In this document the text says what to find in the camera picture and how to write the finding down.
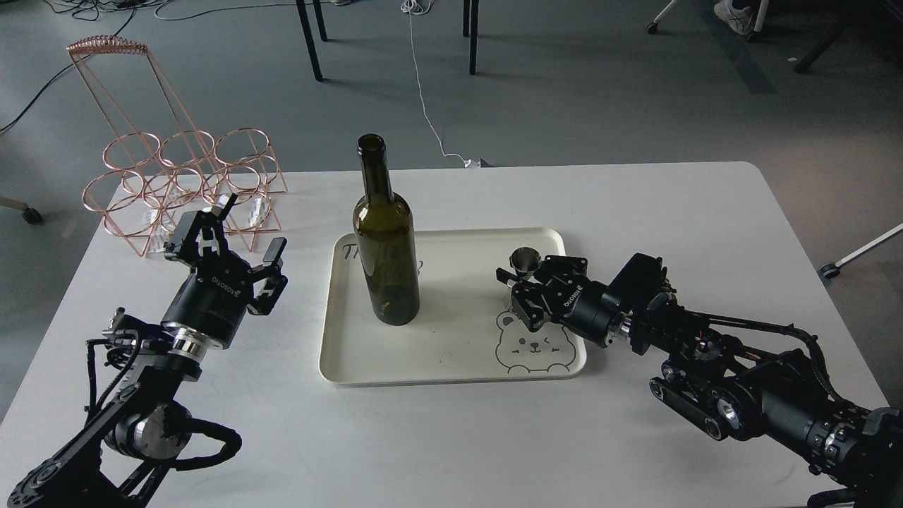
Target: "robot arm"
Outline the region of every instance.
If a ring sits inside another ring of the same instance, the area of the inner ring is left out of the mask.
[[[166,258],[188,265],[191,273],[161,325],[149,325],[120,307],[103,332],[105,338],[88,341],[88,421],[15,487],[7,506],[142,508],[171,469],[215,466],[241,448],[235,430],[195,419],[173,399],[183,381],[200,377],[200,362],[210,347],[228,348],[246,310],[269,314],[288,282],[281,273],[284,238],[274,239],[264,262],[254,268],[228,249],[222,222],[235,200],[233,194],[180,220],[165,246]],[[254,295],[253,286],[261,281],[264,286]],[[96,399],[93,348],[98,345],[106,346],[107,361],[119,374]],[[223,446],[213,456],[179,459],[193,434]],[[100,471],[101,441],[142,461],[121,485]]]
[[[715,440],[768,435],[800,455],[813,474],[846,488],[812,496],[810,507],[855,501],[903,507],[903,418],[898,409],[868,410],[831,386],[817,338],[792,325],[772,325],[691,312],[677,303],[662,259],[633,258],[604,285],[586,277],[587,260],[516,250],[511,287],[515,314],[531,331],[546,322],[601,347],[617,339],[644,354],[668,354],[653,395]],[[769,353],[712,328],[730,326],[793,336],[801,349]]]

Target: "wine bottle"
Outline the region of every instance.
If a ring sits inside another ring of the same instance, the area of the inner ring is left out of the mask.
[[[405,199],[392,192],[383,138],[361,136],[358,155],[364,196],[354,208],[353,224],[370,303],[380,321],[404,325],[420,310],[414,216]]]

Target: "caster wheel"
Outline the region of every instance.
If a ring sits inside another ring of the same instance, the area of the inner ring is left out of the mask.
[[[841,270],[837,268],[837,265],[828,263],[819,268],[818,273],[822,274],[822,277],[824,278],[835,278],[841,274]]]
[[[26,208],[22,211],[22,218],[25,219],[29,224],[37,224],[44,220],[44,218],[38,213],[34,208]]]

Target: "white table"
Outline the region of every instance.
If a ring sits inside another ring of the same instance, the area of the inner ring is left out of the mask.
[[[336,388],[318,373],[330,261],[362,194],[357,172],[287,176],[277,198],[289,286],[248,316],[177,400],[236,429],[227,463],[170,473],[151,506],[798,506],[836,488],[767,437],[721,443],[656,400],[665,356],[591,344],[570,380]],[[759,171],[745,163],[588,165],[393,172],[418,230],[545,226],[608,283],[634,252],[661,256],[692,310],[796,323],[821,337],[837,390],[886,404]],[[262,239],[264,245],[268,238]],[[240,242],[233,249],[256,264]],[[498,264],[505,266],[506,259]],[[186,268],[92,241],[0,428],[4,495],[78,430],[84,341],[117,306],[163,315]],[[735,332],[780,352],[787,337]],[[105,369],[110,375],[111,369]],[[183,457],[217,448],[202,437]],[[112,451],[115,480],[136,465]]]

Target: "cream tray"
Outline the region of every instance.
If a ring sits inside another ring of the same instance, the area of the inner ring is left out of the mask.
[[[420,312],[392,326],[373,314],[353,234],[332,256],[320,353],[324,379],[343,386],[560,379],[586,363],[583,339],[560,325],[531,334],[510,312],[497,267],[518,247],[564,254],[548,228],[418,231]]]

